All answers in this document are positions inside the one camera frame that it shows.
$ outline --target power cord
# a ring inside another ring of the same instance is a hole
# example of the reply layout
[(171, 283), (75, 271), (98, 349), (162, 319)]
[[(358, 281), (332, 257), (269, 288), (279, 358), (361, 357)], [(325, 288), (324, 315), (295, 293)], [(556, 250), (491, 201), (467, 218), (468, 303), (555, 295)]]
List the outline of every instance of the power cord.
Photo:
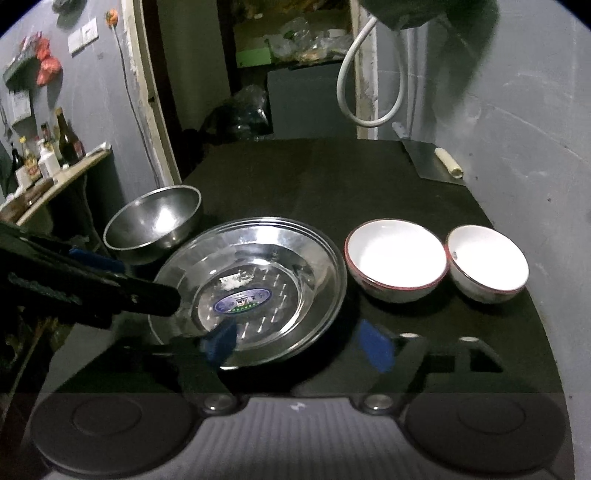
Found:
[[(406, 17), (401, 19), (400, 28), (406, 23), (406, 20)], [(396, 62), (398, 63), (398, 66), (400, 68), (400, 84), (398, 86), (398, 98), (396, 98), (396, 102), (394, 102), (394, 105), (391, 108), (391, 110), (388, 113), (386, 113), (386, 115), (384, 115), (382, 118), (378, 118), (377, 120), (362, 120), (356, 117), (355, 114), (351, 112), (351, 110), (349, 110), (347, 100), (345, 98), (345, 82), (347, 79), (347, 74), (351, 67), (351, 63), (355, 59), (355, 54), (358, 52), (359, 47), (368, 37), (369, 33), (375, 28), (377, 22), (378, 19), (372, 17), (363, 27), (359, 35), (357, 35), (357, 38), (351, 45), (351, 48), (347, 52), (347, 55), (345, 55), (345, 59), (343, 60), (342, 65), (340, 66), (339, 77), (337, 78), (336, 82), (336, 98), (339, 103), (340, 111), (343, 112), (343, 114), (351, 121), (353, 121), (360, 127), (365, 128), (380, 127), (381, 125), (389, 122), (394, 117), (394, 115), (396, 115), (398, 110), (400, 110), (402, 102), (404, 101), (404, 91), (406, 88), (406, 78), (404, 77), (404, 62), (402, 60), (400, 52), (397, 48), (395, 48), (394, 55), (396, 57)], [(397, 28), (395, 30), (396, 35), (400, 34), (400, 28)]]
[(119, 56), (121, 57), (121, 68), (123, 70), (123, 80), (125, 81), (125, 91), (127, 93), (127, 98), (129, 100), (129, 106), (131, 107), (131, 112), (134, 114), (135, 123), (138, 126), (138, 131), (139, 131), (139, 134), (142, 138), (144, 150), (146, 152), (146, 156), (148, 157), (148, 163), (150, 164), (150, 168), (152, 169), (152, 175), (154, 175), (154, 181), (156, 182), (156, 187), (160, 188), (160, 187), (162, 187), (162, 184), (160, 182), (160, 176), (156, 172), (156, 169), (152, 163), (152, 157), (151, 157), (150, 151), (148, 149), (148, 143), (147, 143), (146, 138), (144, 136), (144, 131), (142, 130), (142, 127), (139, 123), (138, 114), (135, 111), (134, 103), (133, 103), (133, 100), (131, 99), (131, 94), (129, 92), (129, 82), (127, 79), (127, 71), (125, 69), (125, 57), (123, 55), (123, 49), (121, 48), (121, 42), (119, 41), (119, 37), (117, 35), (115, 25), (110, 25), (110, 28), (111, 28), (111, 30), (113, 30), (113, 35), (115, 36), (115, 40), (117, 42), (117, 47), (119, 48)]

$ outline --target red plastic bag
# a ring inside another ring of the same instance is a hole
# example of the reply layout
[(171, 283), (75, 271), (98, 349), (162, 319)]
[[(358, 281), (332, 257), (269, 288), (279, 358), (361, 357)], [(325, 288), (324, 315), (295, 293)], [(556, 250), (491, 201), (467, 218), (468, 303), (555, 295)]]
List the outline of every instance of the red plastic bag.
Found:
[(47, 57), (41, 62), (41, 69), (37, 75), (37, 84), (39, 87), (47, 85), (58, 73), (61, 72), (61, 63), (55, 57)]
[(51, 56), (49, 40), (45, 37), (41, 37), (37, 42), (36, 53), (37, 58), (41, 60), (41, 69), (37, 75), (37, 84), (43, 87), (61, 72), (61, 63), (57, 58)]

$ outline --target round pad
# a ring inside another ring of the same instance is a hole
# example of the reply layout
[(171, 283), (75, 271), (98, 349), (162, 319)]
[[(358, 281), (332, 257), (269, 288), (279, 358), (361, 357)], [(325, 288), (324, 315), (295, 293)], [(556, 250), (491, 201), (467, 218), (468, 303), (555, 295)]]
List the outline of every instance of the round pad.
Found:
[(544, 466), (565, 432), (561, 411), (539, 393), (422, 393), (409, 405), (405, 424), (440, 462), (488, 475)]
[(136, 475), (182, 450), (194, 425), (180, 395), (53, 394), (31, 429), (41, 454), (73, 476)]

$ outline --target stainless steel bowl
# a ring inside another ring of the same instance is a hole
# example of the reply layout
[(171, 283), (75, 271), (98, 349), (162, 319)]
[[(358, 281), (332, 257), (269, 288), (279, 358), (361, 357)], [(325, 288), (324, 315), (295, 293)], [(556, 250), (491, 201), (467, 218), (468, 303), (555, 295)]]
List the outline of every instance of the stainless steel bowl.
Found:
[(195, 233), (202, 215), (199, 190), (186, 185), (165, 187), (117, 212), (105, 228), (103, 242), (123, 262), (149, 264)]

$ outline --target bottle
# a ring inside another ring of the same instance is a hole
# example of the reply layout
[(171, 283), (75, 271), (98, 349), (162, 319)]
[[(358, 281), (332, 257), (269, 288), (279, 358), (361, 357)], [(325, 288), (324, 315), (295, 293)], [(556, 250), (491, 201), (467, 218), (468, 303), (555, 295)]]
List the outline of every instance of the bottle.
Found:
[(73, 165), (84, 157), (82, 143), (68, 126), (61, 108), (56, 109), (57, 124), (60, 127), (60, 152), (64, 161)]
[(24, 165), (21, 154), (14, 148), (14, 144), (10, 143), (10, 146), (12, 147), (12, 164), (10, 165), (10, 173), (4, 185), (4, 195), (12, 193), (18, 188), (17, 171)]
[(27, 139), (25, 137), (21, 137), (21, 144), (22, 156), (25, 158), (25, 167), (27, 168), (27, 173), (29, 174), (31, 181), (36, 182), (41, 178), (41, 172), (39, 171), (37, 158), (27, 147)]
[(51, 142), (51, 132), (49, 131), (49, 125), (47, 122), (41, 124), (41, 138), (43, 139), (43, 145), (50, 152), (53, 152), (53, 143)]
[(49, 151), (45, 145), (44, 140), (39, 140), (39, 151), (41, 152), (41, 158), (39, 159), (39, 170), (43, 175), (44, 179), (50, 179), (57, 173), (61, 172), (60, 163), (57, 161), (56, 154)]
[(51, 144), (53, 145), (53, 151), (61, 165), (64, 157), (61, 156), (60, 152), (60, 127), (57, 125), (53, 126), (53, 140), (51, 141)]
[[(20, 139), (21, 145), (23, 145), (23, 149), (25, 141), (25, 137), (22, 137)], [(18, 153), (18, 151), (16, 152), (16, 155), (18, 156), (19, 160), (17, 161), (17, 163), (20, 165), (20, 167), (18, 167), (18, 169), (15, 171), (14, 176), (17, 178), (18, 189), (22, 191), (29, 188), (33, 184), (33, 182), (31, 181), (31, 177), (29, 176), (27, 166), (25, 165), (25, 159)]]

